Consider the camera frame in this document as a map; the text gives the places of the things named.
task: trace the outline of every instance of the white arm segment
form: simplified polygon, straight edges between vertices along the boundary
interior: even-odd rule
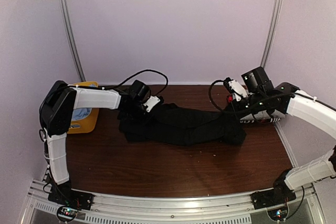
[[[114,90],[74,89],[77,91],[74,109],[106,108],[113,110],[119,106],[121,96]],[[65,143],[67,133],[51,137],[46,135],[51,173],[55,183],[60,185],[69,180]]]
[[[53,135],[51,137],[48,136],[48,134],[46,135],[51,174],[53,175],[55,183],[60,185],[69,180],[65,150],[65,139],[67,137],[67,133],[62,135]]]
[[[310,97],[301,90],[297,93]],[[290,99],[287,113],[311,123],[336,139],[336,112],[332,109],[296,95]],[[333,154],[334,150],[330,150],[324,156],[311,161],[309,164],[290,170],[285,179],[288,188],[294,190],[302,185],[336,176],[333,164],[328,160]]]
[[[75,100],[75,109],[81,108],[105,108],[117,109],[120,103],[121,95],[114,90],[95,90],[74,88],[77,91]]]

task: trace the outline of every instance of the brown tabletop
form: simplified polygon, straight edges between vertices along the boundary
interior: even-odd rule
[[[207,89],[168,86],[162,95],[167,103],[214,111]],[[215,87],[213,94],[224,106],[224,88]],[[272,124],[244,126],[247,137],[242,146],[209,142],[183,147],[128,143],[118,131],[117,115],[101,109],[93,132],[68,135],[67,163],[74,189],[143,197],[224,195],[272,187],[291,167]]]

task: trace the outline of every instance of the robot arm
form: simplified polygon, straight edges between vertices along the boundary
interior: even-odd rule
[[[300,90],[297,93],[312,100],[299,95],[295,96],[290,99],[287,114],[305,120],[336,139],[336,111],[316,102],[316,98],[304,91]],[[286,175],[285,183],[289,189],[294,190],[302,185],[335,176],[336,146],[310,163],[291,169]]]
[[[336,111],[334,108],[321,103],[316,97],[308,95],[289,83],[282,83],[274,88],[261,67],[243,74],[242,78],[248,88],[248,96],[236,81],[230,78],[226,79],[227,85],[224,81],[224,86],[232,94],[235,94],[229,106],[237,112],[240,120],[255,120],[257,117],[258,119],[267,119],[283,117],[288,114],[316,126],[336,139]],[[271,201],[272,203],[281,203],[293,190],[305,184],[335,176],[336,146],[308,164],[284,171],[274,182],[274,191],[270,196],[274,200]],[[252,196],[254,202],[260,199],[258,194],[263,193],[255,193]]]
[[[73,110],[106,108],[129,113],[134,118],[145,118],[162,98],[144,98],[149,87],[136,80],[127,91],[105,90],[95,87],[67,85],[57,81],[43,101],[39,114],[44,132],[45,158],[50,165],[49,182],[52,184],[49,200],[73,206],[81,202],[82,209],[90,209],[92,195],[71,190],[66,161],[66,137]]]
[[[69,129],[69,116],[63,121],[57,120],[59,113],[63,115],[72,115],[73,110],[81,108],[106,108],[118,109],[121,101],[121,95],[114,90],[95,90],[84,88],[66,88],[65,92],[68,94],[63,100],[63,106],[55,108],[56,113],[53,114],[51,120],[47,123],[45,130],[45,142],[47,143],[46,158],[50,165],[50,170],[53,179],[57,185],[63,184],[69,180],[69,173],[67,169],[66,160],[66,137]],[[71,106],[72,109],[67,111],[61,110]]]

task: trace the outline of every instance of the yellow container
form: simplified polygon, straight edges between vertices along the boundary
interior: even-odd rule
[[[98,87],[98,83],[95,81],[85,81],[85,82],[78,82],[74,83],[74,85],[80,86],[95,86]],[[80,120],[73,120],[71,121],[71,125],[68,131],[68,134],[78,134],[78,133],[89,133],[93,131],[96,127],[96,122],[98,118],[99,109],[91,109],[87,108],[85,111],[87,115]]]

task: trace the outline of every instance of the black garment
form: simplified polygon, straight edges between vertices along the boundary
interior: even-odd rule
[[[231,115],[180,108],[176,104],[155,106],[146,119],[120,112],[119,130],[129,142],[155,140],[175,145],[193,145],[211,140],[240,145],[246,133]]]

